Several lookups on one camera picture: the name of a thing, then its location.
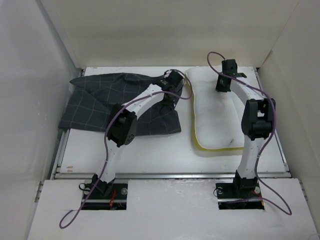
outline white cloth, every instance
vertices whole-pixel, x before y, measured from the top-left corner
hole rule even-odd
[[[193,124],[196,139],[193,140],[197,141],[202,150],[243,148],[241,119],[244,105],[241,100],[233,92],[216,91],[218,74],[209,67],[192,67],[186,74],[194,93]]]

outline white table surface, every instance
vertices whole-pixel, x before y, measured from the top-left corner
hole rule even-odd
[[[87,67],[85,75],[126,72],[159,76],[171,68],[185,72],[191,67]],[[253,67],[239,67],[238,71],[245,73],[250,84],[258,87]],[[186,97],[188,94],[188,90],[184,88],[182,95]],[[244,106],[236,106],[236,109],[241,119]],[[197,150],[192,140],[191,100],[179,100],[176,110],[182,131],[170,135],[136,137],[124,148],[117,173],[234,174],[239,166],[242,151]],[[60,173],[95,173],[105,157],[104,133],[71,129]],[[275,138],[262,154],[258,171],[260,173],[286,171]]]
[[[28,240],[308,240],[316,234],[299,181],[265,181],[288,202],[292,216],[268,203],[265,210],[219,210],[210,179],[130,180],[127,210],[82,210],[61,230],[60,219],[80,206],[82,181],[46,180]],[[284,207],[264,186],[261,192]]]

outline dark gray fabric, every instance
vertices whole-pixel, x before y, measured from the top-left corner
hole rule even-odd
[[[70,81],[76,88],[59,123],[63,129],[104,132],[114,104],[134,99],[163,76],[110,73],[78,77]],[[137,121],[137,135],[181,132],[178,113],[161,103],[147,110]]]

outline yellow edge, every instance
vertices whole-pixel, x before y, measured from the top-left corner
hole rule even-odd
[[[218,149],[209,149],[209,148],[204,148],[202,147],[196,137],[196,114],[195,114],[195,93],[192,94],[192,139],[194,142],[194,145],[197,149],[201,150],[201,151],[207,151],[207,152],[224,152],[224,151],[236,151],[236,150],[243,150],[244,147],[240,146],[240,147],[224,147],[224,148],[218,148]]]

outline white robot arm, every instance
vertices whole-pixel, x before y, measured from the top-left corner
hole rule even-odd
[[[111,110],[109,122],[124,106],[126,106],[128,103],[136,101],[123,110],[123,112],[116,118],[115,122],[112,124],[107,133],[106,145],[108,147],[108,160],[104,171],[103,168],[105,161],[101,163],[100,168],[93,175],[91,182],[93,186],[95,182],[98,181],[99,176],[101,176],[96,185],[96,189],[100,194],[107,196],[110,193],[116,176],[117,163],[121,158],[122,150],[124,146],[131,143],[136,136],[138,118],[154,104],[159,102],[163,102],[164,104],[169,105],[171,108],[174,107],[175,101],[172,95],[165,92],[158,94],[154,93],[166,91],[177,94],[177,92],[182,90],[183,79],[184,78],[177,71],[167,71],[163,79],[158,80],[154,84],[150,84],[144,92],[132,99],[130,102],[122,105],[114,105]]]
[[[139,96],[137,96],[132,101],[151,95],[152,93],[155,93],[155,92],[160,92],[160,91],[162,91],[162,88],[160,86],[155,84],[150,84],[150,86],[144,92],[142,92]],[[165,95],[164,93],[152,95],[151,97],[148,97],[141,101],[137,101],[136,103],[128,106],[126,110],[131,113],[135,113],[136,119],[138,119],[145,111],[151,108],[154,104],[161,102],[164,99],[164,95]],[[118,147],[117,143],[114,142],[113,140],[107,139],[106,141],[108,146],[109,159],[100,181],[105,183],[110,183],[115,179],[117,163],[121,158],[121,153],[125,145],[121,145],[120,147]],[[104,164],[105,162],[102,162],[100,168],[96,172],[97,176],[100,176],[101,171],[104,167]]]
[[[224,75],[234,78],[242,77],[241,81],[247,83],[248,81],[245,79],[247,76],[237,71],[238,66],[234,59],[222,61],[222,73]],[[217,189],[223,189],[223,191],[220,191],[223,194],[219,194],[219,198],[247,198],[259,186],[255,166],[264,141],[273,129],[272,106],[260,92],[221,75],[218,77],[215,90],[222,93],[232,91],[245,105],[241,120],[241,129],[244,134],[244,150],[241,162],[232,183],[216,184]]]

